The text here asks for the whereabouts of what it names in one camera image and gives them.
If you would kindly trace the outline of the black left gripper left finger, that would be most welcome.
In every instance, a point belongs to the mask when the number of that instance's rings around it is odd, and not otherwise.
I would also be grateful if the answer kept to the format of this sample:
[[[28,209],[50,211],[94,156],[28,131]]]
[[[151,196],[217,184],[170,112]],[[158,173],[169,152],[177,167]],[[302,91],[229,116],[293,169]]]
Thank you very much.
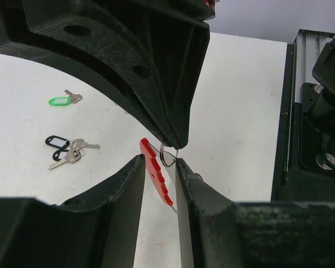
[[[66,200],[0,198],[0,267],[132,267],[145,158]]]

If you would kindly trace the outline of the metal key organiser red handle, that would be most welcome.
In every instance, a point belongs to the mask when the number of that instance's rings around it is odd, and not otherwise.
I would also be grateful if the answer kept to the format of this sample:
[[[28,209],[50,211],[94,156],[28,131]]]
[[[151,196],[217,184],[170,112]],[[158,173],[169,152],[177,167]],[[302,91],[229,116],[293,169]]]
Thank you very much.
[[[170,152],[164,151],[164,147],[165,145],[162,143],[160,148],[157,149],[147,138],[140,140],[140,151],[146,160],[146,171],[161,200],[177,214],[178,211],[169,196],[169,191],[166,186],[166,177],[162,174],[162,167],[165,168],[173,186],[176,186],[175,166],[178,151],[173,155]]]

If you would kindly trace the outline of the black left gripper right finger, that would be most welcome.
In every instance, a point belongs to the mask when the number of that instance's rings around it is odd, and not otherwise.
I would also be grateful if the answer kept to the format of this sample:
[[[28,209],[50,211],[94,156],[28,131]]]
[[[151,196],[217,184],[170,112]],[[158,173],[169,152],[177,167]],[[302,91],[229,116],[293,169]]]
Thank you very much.
[[[335,267],[335,203],[233,202],[175,168],[182,267]]]

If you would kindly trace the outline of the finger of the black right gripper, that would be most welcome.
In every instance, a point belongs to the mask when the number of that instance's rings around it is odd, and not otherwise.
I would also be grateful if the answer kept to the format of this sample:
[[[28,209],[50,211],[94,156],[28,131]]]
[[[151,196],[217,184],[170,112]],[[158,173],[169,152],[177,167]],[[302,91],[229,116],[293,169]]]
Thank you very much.
[[[151,56],[162,85],[167,139],[188,143],[193,95],[209,43],[204,1],[93,1],[119,20]]]
[[[44,64],[86,82],[168,137],[156,66],[140,42],[93,1],[0,1],[0,54]]]

